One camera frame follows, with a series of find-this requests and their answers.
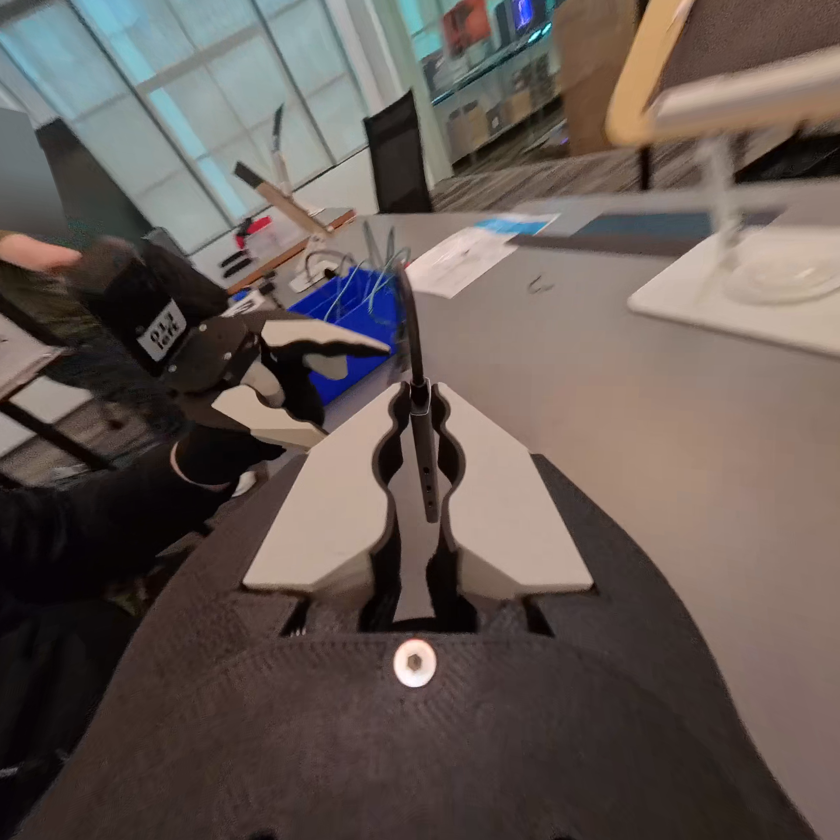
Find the metal storage shelf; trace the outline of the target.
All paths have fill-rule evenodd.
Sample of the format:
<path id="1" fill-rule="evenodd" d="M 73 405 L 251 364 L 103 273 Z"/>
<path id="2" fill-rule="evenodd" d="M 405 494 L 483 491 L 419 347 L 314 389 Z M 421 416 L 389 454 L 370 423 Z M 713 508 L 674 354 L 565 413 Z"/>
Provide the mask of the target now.
<path id="1" fill-rule="evenodd" d="M 558 2 L 401 2 L 449 163 L 474 158 L 560 97 Z"/>

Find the printed paper sheet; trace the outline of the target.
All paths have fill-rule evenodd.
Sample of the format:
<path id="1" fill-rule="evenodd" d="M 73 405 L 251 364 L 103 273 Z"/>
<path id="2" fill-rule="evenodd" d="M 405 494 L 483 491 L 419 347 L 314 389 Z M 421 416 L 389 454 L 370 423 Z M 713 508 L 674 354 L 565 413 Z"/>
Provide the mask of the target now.
<path id="1" fill-rule="evenodd" d="M 462 228 L 409 264 L 406 275 L 411 288 L 451 299 L 515 253 L 515 237 L 537 235 L 558 216 L 506 213 Z"/>

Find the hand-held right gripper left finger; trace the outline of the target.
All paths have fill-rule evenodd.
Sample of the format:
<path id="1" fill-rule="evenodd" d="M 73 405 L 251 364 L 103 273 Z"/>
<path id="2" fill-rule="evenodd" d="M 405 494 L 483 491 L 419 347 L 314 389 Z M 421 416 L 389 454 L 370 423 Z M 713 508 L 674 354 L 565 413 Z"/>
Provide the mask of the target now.
<path id="1" fill-rule="evenodd" d="M 242 587 L 359 610 L 390 627 L 402 540 L 390 489 L 403 467 L 405 384 L 388 386 L 304 458 Z"/>

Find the grey usb hub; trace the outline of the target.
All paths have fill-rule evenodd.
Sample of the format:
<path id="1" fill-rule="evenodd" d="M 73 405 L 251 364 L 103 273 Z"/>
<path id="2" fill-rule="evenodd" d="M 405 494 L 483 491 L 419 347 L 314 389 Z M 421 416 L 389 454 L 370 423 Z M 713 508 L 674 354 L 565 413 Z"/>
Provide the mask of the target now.
<path id="1" fill-rule="evenodd" d="M 396 263 L 395 280 L 405 325 L 409 373 L 407 381 L 409 385 L 409 417 L 421 484 L 423 509 L 427 522 L 436 523 L 439 517 L 439 502 L 437 450 L 432 418 L 432 386 L 424 371 L 417 306 L 405 264 L 401 260 Z"/>

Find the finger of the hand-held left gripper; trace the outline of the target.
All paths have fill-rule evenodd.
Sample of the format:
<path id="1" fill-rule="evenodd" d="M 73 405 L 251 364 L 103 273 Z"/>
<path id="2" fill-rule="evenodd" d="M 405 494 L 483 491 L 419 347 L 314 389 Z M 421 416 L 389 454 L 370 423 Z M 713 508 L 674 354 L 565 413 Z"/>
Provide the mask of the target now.
<path id="1" fill-rule="evenodd" d="M 226 389 L 213 400 L 211 410 L 230 428 L 242 428 L 258 441 L 308 452 L 328 433 L 311 421 L 295 418 L 285 407 L 265 404 L 251 385 Z"/>
<path id="2" fill-rule="evenodd" d="M 384 358 L 392 353 L 388 343 L 311 318 L 267 320 L 261 339 L 279 360 L 302 360 L 313 354 L 325 358 Z"/>

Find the wooden table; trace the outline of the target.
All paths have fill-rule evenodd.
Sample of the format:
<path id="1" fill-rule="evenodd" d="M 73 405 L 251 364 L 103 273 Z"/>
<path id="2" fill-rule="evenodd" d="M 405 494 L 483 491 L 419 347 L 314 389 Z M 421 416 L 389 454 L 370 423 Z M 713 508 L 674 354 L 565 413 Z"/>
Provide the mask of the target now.
<path id="1" fill-rule="evenodd" d="M 275 272 L 300 257 L 306 251 L 307 247 L 312 244 L 321 246 L 328 238 L 332 237 L 342 226 L 351 223 L 356 218 L 357 213 L 353 209 L 349 209 L 341 215 L 334 218 L 331 224 L 328 225 L 327 234 L 311 234 L 310 236 L 299 240 L 294 245 L 286 248 L 277 255 L 273 255 L 262 264 L 253 268 L 246 276 L 237 280 L 232 286 L 226 289 L 228 298 L 233 299 L 237 294 L 245 289 L 252 288 L 265 278 L 272 276 Z"/>

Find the large cardboard box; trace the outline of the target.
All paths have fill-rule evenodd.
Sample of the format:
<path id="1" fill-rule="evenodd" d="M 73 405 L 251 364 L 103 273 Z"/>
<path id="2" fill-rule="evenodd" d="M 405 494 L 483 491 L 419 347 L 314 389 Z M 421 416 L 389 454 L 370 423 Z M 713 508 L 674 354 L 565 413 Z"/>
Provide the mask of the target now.
<path id="1" fill-rule="evenodd" d="M 571 157 L 612 151 L 605 132 L 614 89 L 647 1 L 565 1 L 553 12 Z"/>

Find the black sign easel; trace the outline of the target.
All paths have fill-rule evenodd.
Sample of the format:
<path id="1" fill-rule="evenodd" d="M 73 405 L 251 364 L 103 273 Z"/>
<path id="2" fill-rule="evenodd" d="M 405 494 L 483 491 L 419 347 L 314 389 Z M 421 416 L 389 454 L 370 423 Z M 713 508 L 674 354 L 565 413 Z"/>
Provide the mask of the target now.
<path id="1" fill-rule="evenodd" d="M 43 438 L 64 454 L 90 470 L 114 471 L 117 466 L 81 443 L 66 436 L 53 424 L 37 418 L 14 402 L 14 397 L 48 367 L 70 354 L 47 328 L 6 299 L 1 299 L 2 313 L 2 382 L 1 413 L 37 437 Z"/>

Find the blue divided plastic bin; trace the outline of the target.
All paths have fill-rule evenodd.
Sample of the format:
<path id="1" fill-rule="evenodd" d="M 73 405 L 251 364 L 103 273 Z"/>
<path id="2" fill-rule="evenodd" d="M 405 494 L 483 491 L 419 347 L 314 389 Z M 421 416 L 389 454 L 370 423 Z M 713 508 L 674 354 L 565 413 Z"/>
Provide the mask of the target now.
<path id="1" fill-rule="evenodd" d="M 388 343 L 392 352 L 396 348 L 402 310 L 393 275 L 353 267 L 344 276 L 325 280 L 287 309 Z M 348 358 L 344 378 L 331 380 L 312 372 L 311 381 L 322 402 L 329 404 L 382 363 L 382 358 Z"/>

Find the person's left hand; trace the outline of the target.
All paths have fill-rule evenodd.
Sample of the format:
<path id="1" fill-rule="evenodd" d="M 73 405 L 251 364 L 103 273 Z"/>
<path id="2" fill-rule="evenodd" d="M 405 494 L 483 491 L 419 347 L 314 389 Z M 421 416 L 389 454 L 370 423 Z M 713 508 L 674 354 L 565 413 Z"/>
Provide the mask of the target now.
<path id="1" fill-rule="evenodd" d="M 251 385 L 265 404 L 285 407 L 295 418 L 314 422 L 324 430 L 323 403 L 310 377 L 311 362 L 319 365 L 321 361 L 322 357 L 315 354 L 302 360 L 279 360 L 272 351 L 263 350 L 239 382 L 179 395 L 178 403 L 192 422 L 192 430 L 175 446 L 175 466 L 197 485 L 224 485 L 261 461 L 277 458 L 287 449 L 297 449 L 262 443 L 246 430 L 220 422 L 221 417 L 210 405 L 220 392 L 237 385 Z"/>

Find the white adjustable stand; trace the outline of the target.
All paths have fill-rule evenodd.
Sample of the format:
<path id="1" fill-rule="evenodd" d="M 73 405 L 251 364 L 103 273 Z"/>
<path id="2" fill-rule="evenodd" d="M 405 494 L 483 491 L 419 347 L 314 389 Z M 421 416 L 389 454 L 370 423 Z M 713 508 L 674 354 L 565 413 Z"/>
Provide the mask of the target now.
<path id="1" fill-rule="evenodd" d="M 635 313 L 839 355 L 837 226 L 748 226 L 728 139 L 698 142 L 712 234 L 627 300 Z"/>
<path id="2" fill-rule="evenodd" d="M 299 295 L 335 277 L 340 271 L 343 258 L 340 252 L 323 248 L 305 253 L 289 280 L 289 289 Z"/>

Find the clear plastic organiser box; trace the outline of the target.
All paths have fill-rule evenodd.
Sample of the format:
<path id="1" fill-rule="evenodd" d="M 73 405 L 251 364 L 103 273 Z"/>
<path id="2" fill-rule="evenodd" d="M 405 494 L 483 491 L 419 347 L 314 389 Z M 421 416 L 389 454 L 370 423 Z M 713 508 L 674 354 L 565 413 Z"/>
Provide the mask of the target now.
<path id="1" fill-rule="evenodd" d="M 253 259 L 268 261 L 308 242 L 309 234 L 285 218 L 269 215 L 252 220 L 244 234 L 243 248 Z"/>

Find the black office chair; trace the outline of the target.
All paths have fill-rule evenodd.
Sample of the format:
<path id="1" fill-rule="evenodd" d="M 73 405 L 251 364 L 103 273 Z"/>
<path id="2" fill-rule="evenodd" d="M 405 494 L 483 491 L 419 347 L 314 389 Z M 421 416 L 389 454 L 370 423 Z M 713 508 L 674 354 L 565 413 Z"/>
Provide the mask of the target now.
<path id="1" fill-rule="evenodd" d="M 431 214 L 424 149 L 412 91 L 362 121 L 380 214 Z"/>

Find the black monitor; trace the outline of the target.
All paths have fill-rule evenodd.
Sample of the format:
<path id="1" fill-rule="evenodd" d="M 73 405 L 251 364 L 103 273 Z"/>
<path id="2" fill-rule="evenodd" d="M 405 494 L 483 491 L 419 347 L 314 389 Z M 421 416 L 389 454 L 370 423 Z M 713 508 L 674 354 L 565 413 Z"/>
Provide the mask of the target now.
<path id="1" fill-rule="evenodd" d="M 73 130 L 62 119 L 54 119 L 35 135 L 49 163 L 67 224 L 64 234 L 48 236 L 47 241 L 83 250 L 97 238 L 113 237 L 140 249 L 151 223 Z"/>

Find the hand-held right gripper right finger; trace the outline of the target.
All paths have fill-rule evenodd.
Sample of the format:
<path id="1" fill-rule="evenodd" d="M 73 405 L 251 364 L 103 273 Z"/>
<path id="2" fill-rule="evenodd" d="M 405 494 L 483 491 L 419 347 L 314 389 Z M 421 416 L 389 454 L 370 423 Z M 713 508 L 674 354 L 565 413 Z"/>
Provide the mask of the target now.
<path id="1" fill-rule="evenodd" d="M 444 383 L 437 466 L 449 482 L 434 553 L 434 616 L 476 624 L 474 600 L 588 592 L 592 574 L 528 448 Z"/>

